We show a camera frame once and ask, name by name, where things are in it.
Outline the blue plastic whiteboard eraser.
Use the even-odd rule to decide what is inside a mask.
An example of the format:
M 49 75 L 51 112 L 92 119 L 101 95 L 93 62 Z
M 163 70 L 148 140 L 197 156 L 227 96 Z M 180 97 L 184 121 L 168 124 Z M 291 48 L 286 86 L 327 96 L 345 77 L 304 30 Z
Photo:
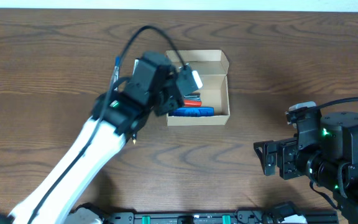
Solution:
M 169 116 L 184 116 L 184 117 L 202 117 L 214 116 L 214 108 L 212 107 L 182 107 L 172 111 Z

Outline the cardboard box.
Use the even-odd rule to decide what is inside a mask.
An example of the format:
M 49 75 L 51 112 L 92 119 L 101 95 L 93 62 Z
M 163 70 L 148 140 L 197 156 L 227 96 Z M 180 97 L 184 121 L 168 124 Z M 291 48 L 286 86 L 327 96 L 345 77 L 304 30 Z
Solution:
M 203 87 L 201 105 L 214 109 L 213 116 L 167 116 L 168 126 L 225 125 L 230 117 L 227 73 L 229 61 L 222 50 L 181 50 L 183 60 L 196 70 Z

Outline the correction tape dispenser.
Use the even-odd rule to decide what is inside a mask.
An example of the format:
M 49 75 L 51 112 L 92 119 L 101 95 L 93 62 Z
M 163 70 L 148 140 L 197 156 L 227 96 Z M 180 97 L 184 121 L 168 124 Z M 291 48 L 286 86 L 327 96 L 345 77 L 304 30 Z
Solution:
M 134 133 L 132 135 L 132 142 L 133 142 L 133 144 L 136 144 L 136 142 L 137 142 L 137 133 Z

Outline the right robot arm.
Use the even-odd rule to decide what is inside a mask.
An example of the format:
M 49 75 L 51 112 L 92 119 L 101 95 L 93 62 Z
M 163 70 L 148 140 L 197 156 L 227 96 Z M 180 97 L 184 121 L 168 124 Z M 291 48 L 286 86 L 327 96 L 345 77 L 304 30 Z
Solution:
M 349 223 L 358 223 L 358 113 L 323 116 L 301 108 L 287 112 L 287 121 L 297 129 L 292 138 L 254 143 L 264 175 L 306 176 L 311 185 L 333 193 L 327 201 Z

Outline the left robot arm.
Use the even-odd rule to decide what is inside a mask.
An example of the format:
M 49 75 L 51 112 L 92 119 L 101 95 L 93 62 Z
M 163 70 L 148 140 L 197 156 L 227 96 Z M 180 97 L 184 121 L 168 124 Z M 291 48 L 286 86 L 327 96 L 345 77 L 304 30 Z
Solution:
M 0 223 L 64 223 L 76 201 L 101 168 L 133 135 L 149 114 L 171 113 L 203 83 L 188 64 L 176 68 L 166 56 L 145 52 L 132 75 L 120 77 L 116 63 L 108 91 L 95 102 L 77 139 L 45 180 Z

